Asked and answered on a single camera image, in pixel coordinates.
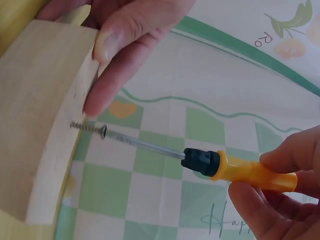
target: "yellow screwdriver handle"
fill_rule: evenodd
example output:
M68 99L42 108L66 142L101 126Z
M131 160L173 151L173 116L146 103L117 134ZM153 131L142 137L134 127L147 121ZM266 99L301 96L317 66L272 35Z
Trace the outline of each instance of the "yellow screwdriver handle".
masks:
M220 164L216 174L210 177L212 181L246 182L262 190L282 193L294 192L297 187L295 173L275 173L259 162L227 156L222 150L216 152L220 155Z

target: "curved wooden piece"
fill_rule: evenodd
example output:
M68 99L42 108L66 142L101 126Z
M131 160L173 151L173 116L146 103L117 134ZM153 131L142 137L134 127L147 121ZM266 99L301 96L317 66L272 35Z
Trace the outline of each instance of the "curved wooden piece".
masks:
M0 58L0 209L52 224L89 88L97 31L33 20Z

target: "hand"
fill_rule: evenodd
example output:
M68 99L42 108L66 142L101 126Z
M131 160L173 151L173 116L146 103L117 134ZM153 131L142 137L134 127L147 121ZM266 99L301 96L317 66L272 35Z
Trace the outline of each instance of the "hand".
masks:
M196 0L51 0L37 15L55 21L86 4L83 26L100 29L93 58L108 64L87 96L84 112L99 115L138 71L157 43L190 11Z
M320 126L289 136L260 162L277 173L296 172L295 192L320 198ZM282 193L234 182L230 198L257 240L315 240L320 237L320 205L301 204Z

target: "green stripe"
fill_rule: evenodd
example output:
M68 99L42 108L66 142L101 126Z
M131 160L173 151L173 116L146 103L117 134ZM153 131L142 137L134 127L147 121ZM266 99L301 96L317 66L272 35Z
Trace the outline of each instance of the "green stripe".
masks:
M320 97L320 88L263 51L208 24L186 16L175 29L197 36L256 61Z
M282 132L282 133L289 133L289 132L292 132L292 131L298 131L298 132L301 132L302 130L299 129L299 128L296 128L296 127L290 127L288 129L281 129L277 126L275 126L272 122L270 122L269 120L265 119L264 117L262 116L259 116L259 115L256 115L254 113L250 113L250 112L237 112L237 113L234 113L234 114L224 114L224 113L220 113L220 112L217 112L215 110L213 110L212 108L208 107L207 105L201 103L201 102L198 102L198 101L195 101L195 100L192 100L192 99L189 99L189 98L186 98L186 97L182 97L182 96L163 96L163 97L159 97L159 98L154 98L154 99L141 99L141 98L138 98L136 96L133 96L130 92L128 92L128 90L126 90L124 87L121 89L121 91L131 100L135 101L135 102L138 102L138 103L156 103L156 102L160 102L160 101L164 101L164 100L179 100L179 101L183 101L183 102L188 102L188 103L192 103L192 104L195 104L199 107L202 107L206 110L208 110L210 113L212 114L215 114L219 117L222 117L222 118L227 118L227 119L232 119L232 118L236 118L236 117L239 117L239 116L249 116L249 117L254 117L254 118L257 118L257 119L260 119L264 122L266 122L267 124L269 124L270 126L272 126L274 129L278 130L279 132Z

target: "screw head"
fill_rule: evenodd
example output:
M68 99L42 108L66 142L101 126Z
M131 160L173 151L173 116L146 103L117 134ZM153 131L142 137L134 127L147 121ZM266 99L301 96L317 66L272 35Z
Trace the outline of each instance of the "screw head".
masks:
M106 138L106 135L107 135L107 125L103 125L102 128L101 128L101 139L105 139Z

